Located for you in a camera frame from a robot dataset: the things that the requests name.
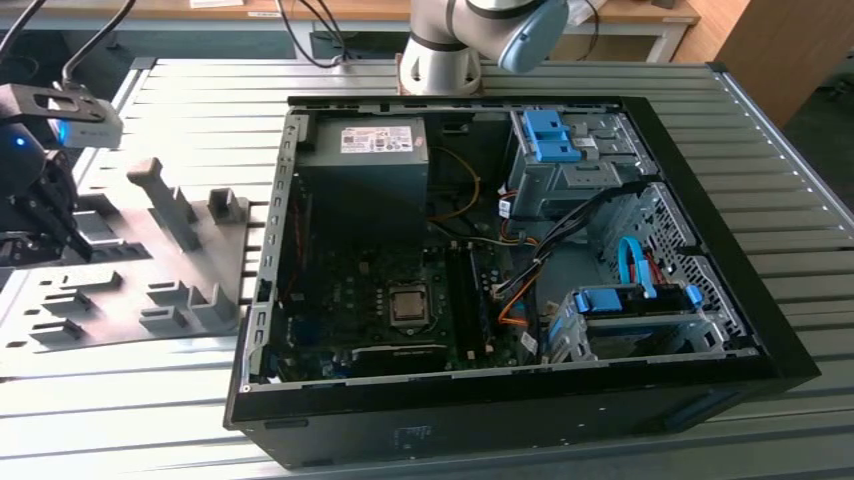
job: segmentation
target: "cable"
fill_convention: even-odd
[[[30,23],[30,19],[36,14],[39,9],[42,8],[42,5],[44,5],[46,1],[47,0],[32,1],[30,6],[22,13],[22,16],[18,17],[18,20],[15,21],[12,28],[10,28],[10,31],[6,33],[6,36],[3,37],[3,42],[0,43],[0,63],[3,63],[3,61],[6,60],[6,57],[10,54],[10,51],[12,50],[12,44],[15,43],[18,36],[24,31],[24,27],[27,26],[27,23]]]
[[[445,147],[433,147],[434,150],[439,150],[441,152],[445,152],[446,154],[449,154],[451,157],[454,157],[454,159],[459,162],[459,164],[463,166],[463,168],[469,171],[469,173],[471,174],[471,178],[475,182],[475,191],[471,195],[471,200],[469,201],[469,204],[461,208],[459,210],[457,210],[455,212],[451,213],[446,213],[443,215],[437,215],[429,218],[429,220],[431,222],[443,222],[450,218],[454,218],[459,215],[462,215],[463,213],[466,213],[469,211],[469,209],[471,209],[471,207],[475,206],[475,203],[478,203],[478,198],[481,197],[481,177],[478,177],[478,172],[475,172],[475,169],[471,168],[471,165],[469,164],[469,162],[466,160],[463,160],[463,157],[461,157],[457,153],[454,153],[451,150],[449,150]]]
[[[527,281],[527,283],[522,285],[522,288],[519,289],[514,297],[510,299],[510,302],[507,303],[507,305],[505,305],[505,308],[502,309],[502,313],[499,313],[498,315],[498,323],[505,323],[505,317],[510,312],[510,309],[513,308],[514,304],[519,301],[519,298],[522,298],[522,295],[525,295],[525,292],[531,287],[531,285],[534,284],[538,278],[539,278],[539,272],[537,272],[537,275],[534,275],[531,279]]]
[[[501,237],[501,239],[502,239],[505,242],[515,242],[515,243],[519,243],[519,240],[514,240],[513,238],[510,238],[510,237],[507,236],[507,223],[509,223],[509,222],[510,222],[510,219],[509,219],[509,218],[506,218],[506,219],[502,221],[502,226],[501,226],[499,231],[498,231],[498,236]],[[526,244],[529,244],[529,245],[534,245],[534,246],[539,245],[539,241],[538,241],[534,237],[526,237],[526,238],[525,238],[525,243],[526,243]]]
[[[297,47],[297,50],[299,50],[299,53],[302,53],[303,57],[306,57],[306,60],[309,60],[309,63],[311,63],[318,68],[335,68],[335,67],[338,67],[341,65],[341,63],[342,63],[341,59],[335,59],[333,61],[333,63],[321,63],[309,54],[309,52],[303,48],[303,45],[299,43],[299,40],[297,40],[297,35],[294,34],[294,28],[291,27],[291,21],[289,20],[289,16],[285,13],[285,6],[282,5],[282,0],[274,0],[274,2],[277,4],[277,10],[279,10],[279,17],[282,17],[282,23],[285,24],[285,28],[289,31],[289,35],[291,35],[291,41],[294,42],[294,47]]]
[[[578,57],[578,60],[575,60],[577,62],[583,62],[585,60],[587,60],[587,57],[593,53],[594,48],[597,48],[597,43],[599,43],[599,12],[597,10],[597,7],[593,6],[590,0],[585,0],[585,3],[587,3],[587,6],[593,10],[593,35],[590,36],[590,45],[587,45],[587,52],[585,53],[585,55]]]
[[[455,231],[453,231],[449,227],[446,227],[445,225],[442,225],[438,222],[430,222],[430,224],[437,227],[437,229],[445,233],[449,237],[451,237],[455,240],[469,240],[473,242],[483,242],[483,243],[491,243],[493,245],[499,245],[502,247],[518,247],[521,244],[519,242],[502,242],[501,240],[494,240],[491,238],[486,238],[486,237],[470,237],[466,235],[461,235],[459,233],[457,233]]]
[[[321,12],[318,12],[315,7],[313,7],[311,4],[306,0],[299,0],[299,3],[303,4],[303,6],[309,9],[311,14],[321,21],[321,23],[323,24],[323,28],[326,28],[326,31],[330,32],[333,40],[338,40],[338,43],[342,46],[345,58],[350,58],[350,52],[347,50],[347,45],[345,44],[345,34],[342,33],[342,29],[338,27],[338,22],[335,21],[335,16],[333,15],[333,12],[330,11],[330,7],[327,7],[326,2],[323,0],[318,0],[318,3],[321,4],[321,7],[323,8],[323,11],[330,16],[330,21],[333,22],[333,25],[335,26],[335,28],[330,27],[330,24],[326,23],[326,19],[321,15]]]
[[[549,233],[546,233],[541,239],[539,245],[534,250],[534,257],[529,268],[495,288],[495,294],[503,294],[515,284],[534,274],[534,272],[539,271],[539,268],[542,268],[542,265],[557,246],[570,235],[575,234],[587,226],[593,214],[605,203],[621,195],[630,195],[642,192],[647,188],[647,185],[649,183],[645,181],[625,183],[619,187],[602,190],[578,207],[575,207],[570,213],[567,213],[561,220],[555,222]]]
[[[86,45],[83,45],[80,50],[78,50],[78,53],[75,53],[68,62],[66,62],[66,65],[63,66],[63,86],[70,86],[74,84],[72,73],[75,71],[75,68],[78,68],[78,65],[80,64],[86,56],[92,52],[92,50],[95,50],[95,46],[100,43],[104,37],[110,35],[110,33],[116,29],[116,27],[122,23],[122,20],[124,20],[124,17],[127,17],[128,13],[131,13],[131,9],[134,8],[135,4],[136,0],[127,0],[124,2],[122,9],[110,20],[110,23],[104,25],[104,28],[98,31]]]
[[[347,50],[347,45],[345,45],[345,33],[342,32],[342,29],[338,26],[335,15],[333,15],[333,11],[330,10],[330,7],[327,7],[325,0],[318,0],[318,3],[321,4],[321,8],[323,8],[323,11],[326,12],[326,14],[330,16],[330,21],[333,22],[333,26],[335,27],[335,32],[338,32],[338,43],[342,44],[342,50],[345,51],[345,58],[353,58],[353,56],[350,55],[350,50]]]

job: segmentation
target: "aluminum extrusion table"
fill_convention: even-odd
[[[84,153],[80,189],[98,191],[127,162],[154,154],[191,201],[218,186],[248,197],[248,299],[287,98],[391,95],[394,65],[321,71],[295,61],[142,60],[136,67],[116,97],[122,150]],[[287,472],[222,428],[234,337],[23,358],[0,346],[2,375],[16,377],[0,384],[0,477],[658,480],[841,478],[854,471],[854,222],[730,76],[706,66],[583,63],[545,65],[525,77],[486,67],[485,80],[494,95],[650,99],[822,377],[675,436]]]

